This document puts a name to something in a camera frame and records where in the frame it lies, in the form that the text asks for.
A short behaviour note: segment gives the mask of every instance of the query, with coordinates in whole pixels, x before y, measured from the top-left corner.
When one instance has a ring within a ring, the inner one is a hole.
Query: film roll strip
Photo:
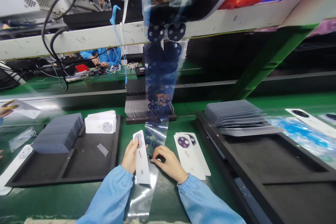
[[[167,29],[168,42],[162,43],[164,26],[148,28],[151,42],[145,53],[146,98],[149,101],[149,120],[145,124],[147,153],[153,154],[156,147],[164,145],[167,136],[169,116],[173,114],[172,105],[178,65],[182,55],[180,41],[186,30],[185,24],[171,24]]]
[[[147,154],[153,155],[154,149],[166,142],[169,115],[174,112],[172,99],[179,62],[182,55],[180,41],[186,30],[185,24],[172,24],[166,32],[168,42],[161,43],[165,36],[164,26],[149,27],[148,39],[151,44],[145,47],[146,98],[149,101],[149,120],[145,123],[144,138],[148,144]],[[138,219],[148,221],[159,170],[149,162],[150,185],[135,182],[132,188],[129,209],[126,210],[125,223]]]

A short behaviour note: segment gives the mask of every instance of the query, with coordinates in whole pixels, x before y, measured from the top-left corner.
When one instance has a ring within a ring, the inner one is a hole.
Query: stack of cards
[[[200,180],[205,180],[205,176],[210,176],[209,167],[196,135],[189,132],[180,132],[175,133],[174,139],[183,169]]]
[[[127,96],[125,103],[125,113],[128,118],[148,117],[150,106],[157,106],[146,99],[146,96]],[[174,107],[171,102],[167,103],[170,115],[174,114]]]
[[[129,80],[127,83],[127,95],[145,95],[146,94],[146,80],[134,79]]]
[[[31,146],[42,154],[68,153],[83,123],[81,113],[56,117],[41,131]]]
[[[246,100],[210,103],[205,116],[218,132],[235,137],[282,132],[282,128],[271,125],[261,109]]]
[[[85,118],[85,132],[88,134],[113,134],[116,131],[117,117],[114,110],[90,114]]]

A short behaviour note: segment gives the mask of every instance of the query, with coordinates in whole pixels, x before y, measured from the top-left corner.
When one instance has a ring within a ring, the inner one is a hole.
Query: purple lens cover
[[[182,148],[188,148],[190,146],[189,140],[186,137],[180,136],[177,139],[177,143],[182,147]]]

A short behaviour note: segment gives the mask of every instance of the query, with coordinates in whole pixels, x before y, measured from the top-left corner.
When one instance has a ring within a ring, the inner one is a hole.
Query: black cable
[[[17,79],[16,82],[15,82],[13,85],[10,85],[10,86],[8,86],[8,87],[3,87],[3,88],[0,88],[0,89],[8,89],[8,88],[11,88],[11,87],[15,86],[15,85],[22,79],[22,77],[23,77],[26,73],[27,73],[27,72],[24,72],[23,75],[21,75],[20,78]]]
[[[0,79],[0,81],[2,81],[2,80],[4,80],[4,79],[6,79],[6,78],[8,78],[8,77],[15,77],[16,75],[18,75],[19,73],[16,73],[15,75],[12,75],[13,73],[11,73],[11,74],[8,74],[7,76],[5,76],[5,77],[3,77],[3,78],[1,78]]]
[[[49,20],[47,23],[52,23],[54,21],[60,20],[62,17],[64,17],[66,14],[68,14],[68,12],[71,10],[71,8],[75,5],[77,0],[73,0],[71,5],[69,6],[69,8],[60,16],[56,17],[53,20]],[[19,25],[25,25],[25,26],[36,26],[36,25],[43,25],[44,22],[42,23],[18,23]]]
[[[69,89],[69,85],[67,83],[66,77],[65,77],[65,71],[62,65],[62,62],[60,61],[60,59],[57,57],[57,54],[54,51],[54,41],[57,38],[58,35],[62,34],[64,31],[68,30],[68,28],[63,28],[62,30],[58,30],[52,37],[51,41],[50,41],[50,50],[52,51],[52,56],[55,58],[55,60],[59,63],[61,69],[62,69],[62,75],[63,75],[63,80],[64,83],[66,85],[66,89],[64,91],[67,91]]]
[[[47,13],[47,17],[45,18],[45,21],[44,21],[44,24],[43,24],[43,27],[42,27],[42,31],[41,31],[41,37],[42,37],[42,41],[43,41],[43,44],[44,44],[44,46],[45,46],[45,48],[47,49],[47,51],[50,53],[50,55],[56,60],[56,61],[58,61],[59,63],[60,63],[60,65],[61,65],[61,69],[62,69],[62,74],[63,74],[63,79],[64,79],[64,82],[65,82],[65,84],[66,84],[66,89],[65,90],[63,90],[64,92],[65,91],[67,91],[68,90],[68,88],[69,88],[69,86],[68,86],[68,83],[67,83],[67,80],[65,79],[65,74],[64,74],[64,69],[63,69],[63,66],[62,66],[62,64],[61,64],[61,61],[59,60],[59,58],[57,57],[57,55],[55,54],[55,55],[53,55],[53,53],[49,50],[49,48],[48,48],[48,46],[47,46],[47,43],[46,43],[46,40],[45,40],[45,37],[44,37],[44,35],[45,35],[45,30],[46,30],[46,25],[47,25],[47,23],[48,23],[48,20],[49,20],[49,18],[50,18],[50,15],[51,15],[51,13],[52,13],[52,11],[53,11],[53,8],[56,6],[56,4],[57,4],[57,2],[58,2],[59,0],[55,0],[53,3],[52,3],[52,5],[51,5],[51,7],[50,7],[50,9],[49,9],[49,11],[48,11],[48,13]]]
[[[13,71],[12,69],[3,68],[2,66],[0,66],[0,69],[4,71],[8,71],[8,72],[16,72],[16,71]]]

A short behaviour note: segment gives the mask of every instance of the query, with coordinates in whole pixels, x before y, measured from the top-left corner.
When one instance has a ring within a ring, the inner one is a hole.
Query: hand
[[[12,102],[14,102],[14,100],[10,101],[10,102],[7,102],[6,104],[2,105],[0,107],[0,118],[4,118],[8,115],[10,115],[13,110],[12,109],[15,109],[17,108],[18,106],[17,105],[14,105],[14,106],[8,106],[9,104],[11,104]]]
[[[166,161],[162,163],[157,160],[156,157],[158,155],[163,156]],[[189,174],[182,168],[175,154],[166,146],[160,145],[155,149],[151,162],[159,166],[169,177],[176,180],[178,184],[182,184],[189,177]]]
[[[133,139],[130,141],[125,150],[124,159],[121,162],[121,166],[131,174],[134,174],[135,172],[135,151],[137,149],[138,144],[139,144],[138,139],[135,140],[135,143],[133,143]]]
[[[98,53],[95,52],[94,55],[90,57],[90,59],[92,59],[92,62],[96,66],[100,65],[99,57],[97,56],[98,56]]]
[[[107,63],[107,62],[103,62],[103,63],[100,64],[100,67],[109,67],[109,66],[110,66],[110,64]]]

